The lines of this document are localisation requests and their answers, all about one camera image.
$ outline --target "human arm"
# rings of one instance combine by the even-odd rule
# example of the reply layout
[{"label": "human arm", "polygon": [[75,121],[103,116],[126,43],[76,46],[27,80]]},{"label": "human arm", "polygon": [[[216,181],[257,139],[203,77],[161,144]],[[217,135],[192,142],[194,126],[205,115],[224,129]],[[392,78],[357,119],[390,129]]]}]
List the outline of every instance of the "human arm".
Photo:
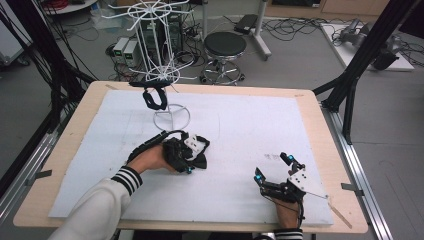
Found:
[{"label": "human arm", "polygon": [[298,226],[299,204],[273,199],[281,229],[274,230],[276,240],[302,240],[303,232]]},{"label": "human arm", "polygon": [[131,202],[131,194],[142,184],[140,174],[159,168],[173,171],[162,152],[162,145],[156,145],[139,154],[111,179],[103,179],[92,187],[49,239],[110,239]]}]

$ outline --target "robotic hand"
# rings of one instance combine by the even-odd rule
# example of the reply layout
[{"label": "robotic hand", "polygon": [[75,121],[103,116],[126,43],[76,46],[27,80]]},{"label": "robotic hand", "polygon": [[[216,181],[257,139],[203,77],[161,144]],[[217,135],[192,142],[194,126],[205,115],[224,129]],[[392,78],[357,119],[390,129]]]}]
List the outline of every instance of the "robotic hand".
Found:
[{"label": "robotic hand", "polygon": [[284,152],[280,154],[280,158],[288,166],[292,166],[287,182],[280,184],[267,182],[259,168],[256,168],[253,179],[258,184],[263,197],[271,197],[283,202],[299,204],[298,227],[300,227],[304,219],[303,197],[305,194],[310,193],[322,198],[327,198],[327,195],[322,187],[309,176],[304,164],[300,164],[292,155],[287,156]]},{"label": "robotic hand", "polygon": [[[175,137],[166,139],[174,133],[180,133],[181,139]],[[144,142],[132,151],[128,157],[127,163],[131,162],[140,153],[160,143],[163,144],[163,156],[165,161],[176,171],[190,174],[196,167],[201,169],[207,168],[204,152],[210,142],[201,136],[189,135],[187,132],[181,130],[171,132],[163,131]]]}]

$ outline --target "white sleeve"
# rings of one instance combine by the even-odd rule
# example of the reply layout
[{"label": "white sleeve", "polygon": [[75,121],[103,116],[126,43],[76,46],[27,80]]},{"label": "white sleeve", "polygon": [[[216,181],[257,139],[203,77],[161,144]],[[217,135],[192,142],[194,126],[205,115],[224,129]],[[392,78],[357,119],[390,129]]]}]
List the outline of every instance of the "white sleeve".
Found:
[{"label": "white sleeve", "polygon": [[136,171],[122,167],[112,179],[100,181],[85,193],[49,239],[110,239],[131,202],[131,194],[141,184]]}]

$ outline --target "human hand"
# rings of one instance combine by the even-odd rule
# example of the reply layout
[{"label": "human hand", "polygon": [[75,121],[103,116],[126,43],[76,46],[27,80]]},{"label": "human hand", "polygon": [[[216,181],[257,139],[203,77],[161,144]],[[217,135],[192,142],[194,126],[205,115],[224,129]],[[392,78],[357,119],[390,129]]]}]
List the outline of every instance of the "human hand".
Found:
[{"label": "human hand", "polygon": [[278,222],[281,228],[298,228],[299,204],[272,199],[277,209]]},{"label": "human hand", "polygon": [[170,172],[175,172],[175,169],[172,168],[163,157],[162,144],[158,144],[140,153],[131,162],[129,162],[127,166],[134,169],[139,174],[146,170],[155,170],[160,168],[166,168]]}]

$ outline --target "black metal pole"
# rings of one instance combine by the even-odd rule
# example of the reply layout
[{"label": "black metal pole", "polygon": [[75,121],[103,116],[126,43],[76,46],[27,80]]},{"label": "black metal pole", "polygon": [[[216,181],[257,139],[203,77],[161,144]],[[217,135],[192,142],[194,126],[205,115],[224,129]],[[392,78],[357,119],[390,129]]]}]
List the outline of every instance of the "black metal pole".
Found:
[{"label": "black metal pole", "polygon": [[322,102],[324,108],[332,112],[339,110],[340,104],[348,97],[345,106],[343,136],[351,144],[350,133],[355,100],[356,85],[369,64],[378,56],[380,49],[397,28],[402,18],[413,5],[414,0],[391,0],[380,15],[365,41],[359,47],[346,70],[335,80],[313,90],[315,95],[333,89]]}]

